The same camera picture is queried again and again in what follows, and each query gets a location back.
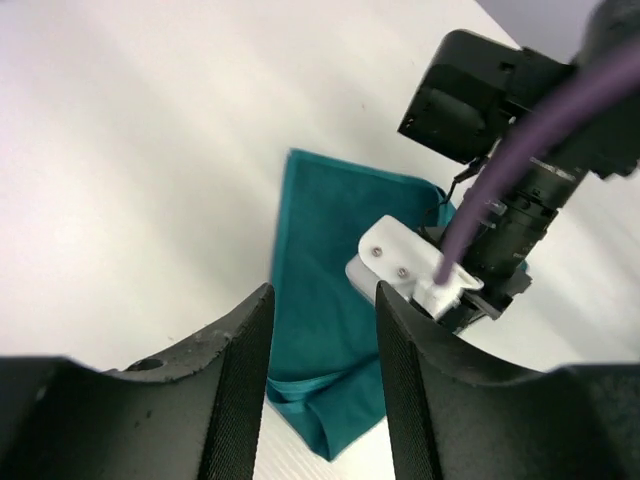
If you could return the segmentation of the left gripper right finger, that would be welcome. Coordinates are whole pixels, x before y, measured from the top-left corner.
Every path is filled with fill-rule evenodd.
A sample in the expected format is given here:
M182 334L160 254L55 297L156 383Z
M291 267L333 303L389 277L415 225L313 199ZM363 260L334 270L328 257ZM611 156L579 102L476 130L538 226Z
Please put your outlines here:
M537 372L422 315L387 283L377 335L399 479L635 479L639 368Z

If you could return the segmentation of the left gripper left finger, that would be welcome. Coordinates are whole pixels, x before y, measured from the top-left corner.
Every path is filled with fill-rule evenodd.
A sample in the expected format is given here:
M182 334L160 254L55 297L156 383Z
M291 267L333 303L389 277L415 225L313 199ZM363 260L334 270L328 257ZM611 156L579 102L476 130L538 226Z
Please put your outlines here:
M224 317L124 370L63 357L1 361L5 479L249 479L275 295L263 285Z

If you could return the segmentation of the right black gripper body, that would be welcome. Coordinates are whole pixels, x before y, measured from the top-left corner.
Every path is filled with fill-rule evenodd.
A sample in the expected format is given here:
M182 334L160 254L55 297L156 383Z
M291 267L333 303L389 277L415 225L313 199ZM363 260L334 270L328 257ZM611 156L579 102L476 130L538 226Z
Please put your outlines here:
M497 201L471 241L461 266L484 283L467 291L437 322L454 334L483 317L498 319L531 285L525 259L585 178L580 167L559 168L538 159Z

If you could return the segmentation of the teal cloth napkin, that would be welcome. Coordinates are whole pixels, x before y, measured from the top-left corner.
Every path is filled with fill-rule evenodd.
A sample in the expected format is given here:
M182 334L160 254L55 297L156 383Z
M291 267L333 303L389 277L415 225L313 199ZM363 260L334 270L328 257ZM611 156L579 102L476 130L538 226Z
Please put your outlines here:
M289 152L272 261L270 403L332 461L378 424L385 400L374 306L345 268L381 216L444 226L455 212L438 186L309 151Z

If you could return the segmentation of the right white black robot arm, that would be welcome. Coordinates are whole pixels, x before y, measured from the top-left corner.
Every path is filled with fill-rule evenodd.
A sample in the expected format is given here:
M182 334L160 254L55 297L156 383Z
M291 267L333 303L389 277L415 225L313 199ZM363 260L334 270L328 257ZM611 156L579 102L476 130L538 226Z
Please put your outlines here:
M493 146L559 85L639 31L635 1L604 1L592 13L569 63L514 49L466 30L448 33L399 125L401 135L476 175ZM639 164L639 99L632 96L589 121L546 153L489 205L462 258L484 284L440 318L459 333L482 317L498 318L531 283L527 255L541 241L586 175L631 175Z

